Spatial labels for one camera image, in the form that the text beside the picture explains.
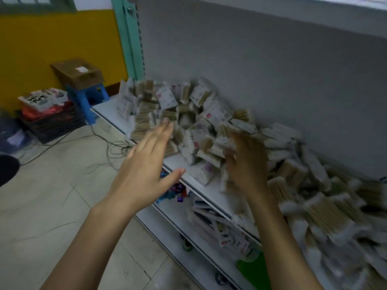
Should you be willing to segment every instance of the store shelf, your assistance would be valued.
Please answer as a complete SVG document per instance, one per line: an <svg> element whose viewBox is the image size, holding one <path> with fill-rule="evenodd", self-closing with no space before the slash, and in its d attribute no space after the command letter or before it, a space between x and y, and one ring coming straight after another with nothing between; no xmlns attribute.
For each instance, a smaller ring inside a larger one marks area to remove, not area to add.
<svg viewBox="0 0 387 290"><path fill-rule="evenodd" d="M387 38L387 0L200 0Z"/></svg>
<svg viewBox="0 0 387 290"><path fill-rule="evenodd" d="M152 206L136 215L140 223L160 242L167 252L206 290L231 290L215 281L217 269L197 250L185 252L179 232Z"/></svg>
<svg viewBox="0 0 387 290"><path fill-rule="evenodd" d="M118 115L116 98L113 97L107 102L95 105L92 110L101 118L105 119L111 125L118 129L123 134L127 131L126 121ZM238 201L233 195L226 195L219 192L220 178L216 177L207 186L201 185L193 177L190 176L190 166L185 162L180 154L176 154L164 159L164 169L171 172L177 168L186 168L187 172L182 176L181 182L186 185L192 192L203 198L209 203L218 213L226 219L231 220L232 216L237 211ZM258 244L260 244L259 236L252 234L244 228L240 228Z"/></svg>
<svg viewBox="0 0 387 290"><path fill-rule="evenodd" d="M235 268L236 260L215 242L211 244L204 239L194 224L188 220L189 201L178 203L176 200L162 201L154 207L167 219L192 245L203 254L235 286L243 290L255 288Z"/></svg>

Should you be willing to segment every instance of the cardboard box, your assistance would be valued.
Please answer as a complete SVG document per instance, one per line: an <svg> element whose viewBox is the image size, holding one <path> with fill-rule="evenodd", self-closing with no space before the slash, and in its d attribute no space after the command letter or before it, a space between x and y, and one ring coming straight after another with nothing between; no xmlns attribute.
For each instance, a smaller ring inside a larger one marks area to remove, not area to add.
<svg viewBox="0 0 387 290"><path fill-rule="evenodd" d="M102 72L82 58L55 62L51 68L64 85L81 90L104 82Z"/></svg>

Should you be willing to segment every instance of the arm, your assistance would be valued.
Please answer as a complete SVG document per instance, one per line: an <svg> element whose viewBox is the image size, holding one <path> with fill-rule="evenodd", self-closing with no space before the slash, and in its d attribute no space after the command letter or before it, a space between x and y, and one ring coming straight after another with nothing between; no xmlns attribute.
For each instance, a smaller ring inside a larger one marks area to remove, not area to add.
<svg viewBox="0 0 387 290"><path fill-rule="evenodd" d="M236 160L227 153L227 167L252 210L272 289L323 290L268 189L263 146L252 138L233 135L233 139Z"/></svg>
<svg viewBox="0 0 387 290"><path fill-rule="evenodd" d="M160 179L173 124L164 122L135 146L106 197L89 212L41 290L97 289L109 258L132 217L179 181L185 169Z"/></svg>

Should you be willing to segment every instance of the black plastic crate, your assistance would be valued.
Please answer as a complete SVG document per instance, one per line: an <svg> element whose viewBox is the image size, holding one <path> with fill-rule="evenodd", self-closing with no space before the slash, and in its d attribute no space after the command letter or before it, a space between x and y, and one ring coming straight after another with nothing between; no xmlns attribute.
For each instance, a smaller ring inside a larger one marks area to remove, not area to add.
<svg viewBox="0 0 387 290"><path fill-rule="evenodd" d="M84 115L77 106L70 106L61 112L36 121L27 121L21 110L15 112L43 144L86 125Z"/></svg>

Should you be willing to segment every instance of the tiled floor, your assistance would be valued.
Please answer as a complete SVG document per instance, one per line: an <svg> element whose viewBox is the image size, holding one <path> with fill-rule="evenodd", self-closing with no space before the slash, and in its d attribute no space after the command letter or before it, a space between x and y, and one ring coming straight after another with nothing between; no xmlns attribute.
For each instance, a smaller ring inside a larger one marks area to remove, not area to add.
<svg viewBox="0 0 387 290"><path fill-rule="evenodd" d="M102 120L94 131L109 141L123 136ZM90 207L116 175L107 143L84 126L0 187L0 289L39 289L71 243ZM26 163L47 146L16 156ZM112 159L119 168L123 158ZM133 219L110 258L99 289L196 290L199 287Z"/></svg>

